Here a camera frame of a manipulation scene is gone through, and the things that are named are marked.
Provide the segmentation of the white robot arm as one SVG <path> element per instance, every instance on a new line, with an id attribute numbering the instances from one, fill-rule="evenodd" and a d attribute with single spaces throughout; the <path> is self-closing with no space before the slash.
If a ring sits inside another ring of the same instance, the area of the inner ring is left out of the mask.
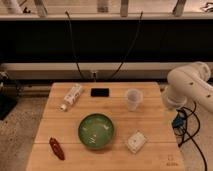
<path id="1" fill-rule="evenodd" d="M 183 107 L 188 98 L 213 113 L 213 86 L 207 83 L 211 70 L 204 62 L 177 67 L 167 75 L 168 85 L 162 93 L 164 105 L 172 110 Z"/>

